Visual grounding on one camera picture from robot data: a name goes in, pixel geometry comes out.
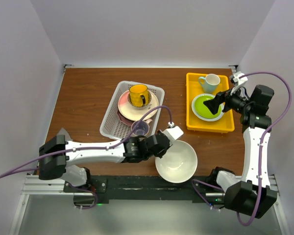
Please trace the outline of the pink purple mug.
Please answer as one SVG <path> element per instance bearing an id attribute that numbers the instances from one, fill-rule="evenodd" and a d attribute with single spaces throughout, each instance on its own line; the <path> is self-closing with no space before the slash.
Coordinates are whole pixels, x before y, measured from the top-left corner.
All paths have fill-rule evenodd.
<path id="1" fill-rule="evenodd" d="M 135 128 L 138 121 L 134 122 L 131 125 L 131 130 L 133 131 L 132 136 L 146 136 L 149 133 L 149 124 L 152 122 L 152 119 L 147 119 L 141 121 Z"/>

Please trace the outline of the cream ceramic bowl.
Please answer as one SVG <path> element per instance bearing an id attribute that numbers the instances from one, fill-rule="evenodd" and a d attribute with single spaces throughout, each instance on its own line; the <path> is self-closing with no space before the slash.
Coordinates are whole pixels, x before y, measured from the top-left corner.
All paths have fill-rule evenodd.
<path id="1" fill-rule="evenodd" d="M 175 141 L 162 158 L 156 157 L 158 174 L 167 182 L 180 184 L 191 179 L 198 164 L 193 147 L 184 141 Z"/>

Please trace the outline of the pink dotted scalloped plate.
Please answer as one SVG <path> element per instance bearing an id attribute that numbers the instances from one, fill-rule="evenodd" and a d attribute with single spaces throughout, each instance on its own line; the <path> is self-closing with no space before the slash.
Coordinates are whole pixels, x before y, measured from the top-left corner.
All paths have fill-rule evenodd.
<path id="1" fill-rule="evenodd" d="M 131 126 L 134 123 L 134 121 L 125 118 L 120 112 L 117 112 L 117 116 L 119 120 L 127 126 Z"/>

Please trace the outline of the pink cream branch plate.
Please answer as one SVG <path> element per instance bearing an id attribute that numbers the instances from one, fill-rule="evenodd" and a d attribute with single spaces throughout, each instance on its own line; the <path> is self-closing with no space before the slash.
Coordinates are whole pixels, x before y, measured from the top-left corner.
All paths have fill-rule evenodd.
<path id="1" fill-rule="evenodd" d="M 151 110 L 154 107 L 159 105 L 159 101 L 157 96 L 153 92 L 149 92 L 151 94 L 151 102 L 143 107 L 138 108 L 132 106 L 128 101 L 129 91 L 125 91 L 119 98 L 118 101 L 118 110 L 119 112 L 127 119 L 131 121 L 138 121 L 145 113 Z"/>

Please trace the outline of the yellow glass cup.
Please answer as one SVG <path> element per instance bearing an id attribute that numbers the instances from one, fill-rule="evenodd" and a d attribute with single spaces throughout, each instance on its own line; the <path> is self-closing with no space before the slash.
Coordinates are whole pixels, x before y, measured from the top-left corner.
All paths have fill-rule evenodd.
<path id="1" fill-rule="evenodd" d="M 147 105 L 148 88 L 146 85 L 137 84 L 129 88 L 130 100 L 135 107 L 144 107 Z"/>

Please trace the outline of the purple patterned small bowl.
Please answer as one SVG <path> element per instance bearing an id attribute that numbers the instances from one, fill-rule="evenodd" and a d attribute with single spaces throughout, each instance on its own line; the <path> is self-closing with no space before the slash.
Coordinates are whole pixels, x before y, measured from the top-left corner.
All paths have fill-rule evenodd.
<path id="1" fill-rule="evenodd" d="M 143 93 L 129 93 L 127 100 L 133 107 L 143 108 L 150 104 L 152 100 L 151 93 L 149 91 Z"/>

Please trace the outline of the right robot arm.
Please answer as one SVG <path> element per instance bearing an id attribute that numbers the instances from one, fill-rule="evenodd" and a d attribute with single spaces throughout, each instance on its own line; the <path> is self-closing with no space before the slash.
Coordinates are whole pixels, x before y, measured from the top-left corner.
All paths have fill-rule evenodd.
<path id="1" fill-rule="evenodd" d="M 224 112 L 234 110 L 241 114 L 242 133 L 245 142 L 243 173 L 237 179 L 234 172 L 216 167 L 206 177 L 205 183 L 213 192 L 224 191 L 226 209 L 261 218 L 276 202 L 277 192 L 270 188 L 267 171 L 267 151 L 271 118 L 266 115 L 274 95 L 273 89 L 257 85 L 250 98 L 241 97 L 241 91 L 231 89 L 219 92 L 204 101 L 212 114 L 221 104 Z"/>

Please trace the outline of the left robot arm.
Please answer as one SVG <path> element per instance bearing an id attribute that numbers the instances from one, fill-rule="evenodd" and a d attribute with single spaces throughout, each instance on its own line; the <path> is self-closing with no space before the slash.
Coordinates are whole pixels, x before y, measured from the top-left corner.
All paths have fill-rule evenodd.
<path id="1" fill-rule="evenodd" d="M 140 163 L 150 157 L 163 157 L 175 139 L 168 130 L 150 137 L 129 137 L 121 141 L 82 143 L 57 135 L 39 149 L 39 179 L 63 179 L 80 192 L 92 186 L 89 170 L 80 164 L 94 162 Z"/>

